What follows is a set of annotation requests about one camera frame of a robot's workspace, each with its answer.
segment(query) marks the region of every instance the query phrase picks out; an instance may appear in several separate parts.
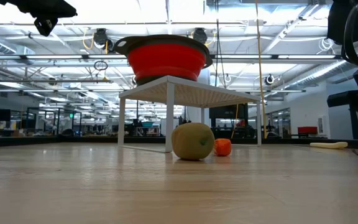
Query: wooden table surface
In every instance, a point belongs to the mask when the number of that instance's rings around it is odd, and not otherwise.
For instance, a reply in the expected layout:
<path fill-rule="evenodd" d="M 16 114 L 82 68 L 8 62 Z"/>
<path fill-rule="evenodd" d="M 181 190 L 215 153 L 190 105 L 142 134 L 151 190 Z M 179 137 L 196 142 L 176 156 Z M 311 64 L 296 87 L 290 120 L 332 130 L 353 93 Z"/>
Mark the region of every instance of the wooden table surface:
<path fill-rule="evenodd" d="M 189 162 L 107 143 L 0 147 L 0 223 L 358 223 L 350 151 L 233 148 Z"/>

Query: yellow cable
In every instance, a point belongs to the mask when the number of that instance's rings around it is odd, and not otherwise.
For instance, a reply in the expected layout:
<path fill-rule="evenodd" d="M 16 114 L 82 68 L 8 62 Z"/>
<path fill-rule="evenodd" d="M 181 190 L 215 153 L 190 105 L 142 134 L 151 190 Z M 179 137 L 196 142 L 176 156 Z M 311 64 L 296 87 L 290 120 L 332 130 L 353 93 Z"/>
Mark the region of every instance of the yellow cable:
<path fill-rule="evenodd" d="M 262 50 L 260 49 L 260 31 L 259 31 L 259 12 L 258 12 L 258 0 L 255 0 L 256 6 L 256 27 L 258 32 L 258 55 L 259 55 L 259 85 L 260 85 L 260 95 L 262 97 L 262 112 L 264 116 L 264 138 L 266 139 L 266 115 L 265 115 L 265 97 L 264 90 L 262 86 Z"/>
<path fill-rule="evenodd" d="M 239 114 L 239 105 L 237 105 L 237 109 L 236 109 L 236 118 L 234 119 L 234 127 L 233 127 L 233 132 L 231 133 L 231 138 L 233 138 L 234 130 L 236 130 L 236 121 L 237 121 L 238 114 Z"/>
<path fill-rule="evenodd" d="M 214 38 L 211 40 L 211 42 L 209 42 L 209 43 L 205 44 L 205 46 L 207 46 L 207 47 L 208 47 L 208 45 L 209 45 L 209 44 L 212 44 L 212 42 L 214 42 L 214 41 L 215 41 L 215 35 L 216 35 L 216 33 L 214 34 Z"/>
<path fill-rule="evenodd" d="M 85 44 L 85 39 L 82 40 L 82 44 L 83 44 L 84 47 L 85 47 L 86 49 L 88 49 L 88 50 L 91 50 L 92 47 L 93 47 L 93 37 L 94 37 L 94 33 L 92 34 L 91 47 L 88 47 L 88 46 Z"/>

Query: table leg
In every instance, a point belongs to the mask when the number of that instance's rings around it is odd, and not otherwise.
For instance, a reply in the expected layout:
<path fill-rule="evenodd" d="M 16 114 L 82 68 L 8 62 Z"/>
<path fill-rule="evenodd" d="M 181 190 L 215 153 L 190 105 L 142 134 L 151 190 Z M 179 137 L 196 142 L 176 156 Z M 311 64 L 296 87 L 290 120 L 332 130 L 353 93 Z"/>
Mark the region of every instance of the table leg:
<path fill-rule="evenodd" d="M 257 117 L 257 121 L 256 121 L 256 129 L 257 129 L 257 137 L 258 137 L 258 146 L 262 145 L 262 128 L 261 128 L 261 114 L 260 114 L 260 102 L 256 102 L 256 117 Z"/>
<path fill-rule="evenodd" d="M 201 124 L 205 124 L 205 108 L 201 109 Z"/>
<path fill-rule="evenodd" d="M 118 146 L 124 144 L 125 136 L 125 98 L 119 99 Z"/>
<path fill-rule="evenodd" d="M 172 152 L 173 105 L 175 103 L 175 84 L 167 83 L 167 123 L 165 152 Z"/>

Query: red colander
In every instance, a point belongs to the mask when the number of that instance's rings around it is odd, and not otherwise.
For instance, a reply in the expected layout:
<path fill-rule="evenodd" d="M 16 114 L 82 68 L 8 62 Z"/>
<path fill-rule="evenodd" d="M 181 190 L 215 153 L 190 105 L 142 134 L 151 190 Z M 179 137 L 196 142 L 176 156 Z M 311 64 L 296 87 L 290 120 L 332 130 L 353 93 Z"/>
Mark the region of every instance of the red colander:
<path fill-rule="evenodd" d="M 205 45 L 179 35 L 125 37 L 114 50 L 127 57 L 138 85 L 165 75 L 197 81 L 201 69 L 212 64 Z"/>

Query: red box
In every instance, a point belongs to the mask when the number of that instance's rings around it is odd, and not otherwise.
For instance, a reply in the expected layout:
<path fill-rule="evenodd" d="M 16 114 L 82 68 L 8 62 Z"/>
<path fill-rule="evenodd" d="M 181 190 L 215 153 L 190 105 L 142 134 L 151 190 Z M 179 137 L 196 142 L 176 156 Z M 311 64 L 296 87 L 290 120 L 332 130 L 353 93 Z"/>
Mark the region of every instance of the red box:
<path fill-rule="evenodd" d="M 317 134 L 317 127 L 298 127 L 298 134 Z"/>

